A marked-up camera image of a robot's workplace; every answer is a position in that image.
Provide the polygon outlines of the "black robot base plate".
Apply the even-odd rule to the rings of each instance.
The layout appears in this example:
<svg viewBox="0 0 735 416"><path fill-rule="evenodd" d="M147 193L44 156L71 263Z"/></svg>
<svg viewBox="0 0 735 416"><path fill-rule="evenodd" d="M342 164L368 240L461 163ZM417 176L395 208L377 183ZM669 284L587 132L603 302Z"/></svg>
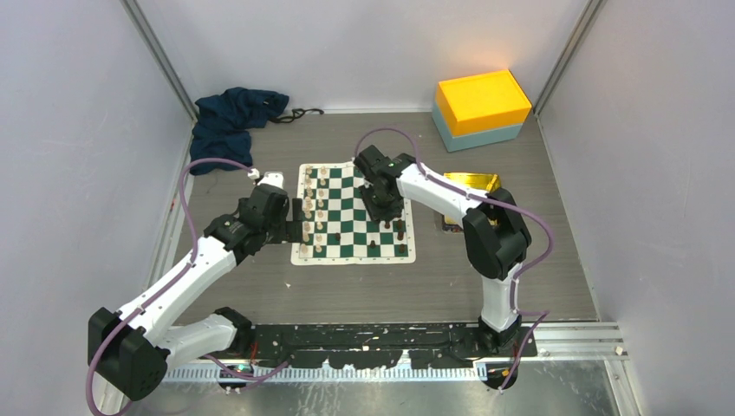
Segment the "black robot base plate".
<svg viewBox="0 0 735 416"><path fill-rule="evenodd" d="M471 322L257 325L216 354L269 382L468 380L490 388L512 387L516 358L537 355L528 328L494 344Z"/></svg>

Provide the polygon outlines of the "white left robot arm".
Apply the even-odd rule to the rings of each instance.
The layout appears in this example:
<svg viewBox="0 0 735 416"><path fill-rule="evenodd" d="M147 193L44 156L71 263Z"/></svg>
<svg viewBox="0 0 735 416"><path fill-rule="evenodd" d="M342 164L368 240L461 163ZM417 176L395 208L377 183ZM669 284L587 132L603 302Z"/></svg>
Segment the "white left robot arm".
<svg viewBox="0 0 735 416"><path fill-rule="evenodd" d="M232 308L175 326L182 313L220 277L267 244L298 236L281 172L266 172L237 212L215 218L190 253L152 287L115 311L98 309L88 321L88 365L131 401L144 399L166 373L216 352L233 358L250 353L255 331Z"/></svg>

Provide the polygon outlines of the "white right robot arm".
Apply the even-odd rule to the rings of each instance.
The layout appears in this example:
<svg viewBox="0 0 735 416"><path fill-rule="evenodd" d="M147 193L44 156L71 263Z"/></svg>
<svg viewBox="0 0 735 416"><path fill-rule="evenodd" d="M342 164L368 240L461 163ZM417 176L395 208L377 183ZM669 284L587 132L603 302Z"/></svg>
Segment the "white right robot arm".
<svg viewBox="0 0 735 416"><path fill-rule="evenodd" d="M515 201L504 188L483 192L437 174L416 158L394 158L369 146L354 158L364 179L360 194L374 222L401 217L407 200L422 204L454 221L463 231L465 252L482 277L483 306L478 318L484 350L495 356L513 347L521 315L511 280L520 271L531 243Z"/></svg>

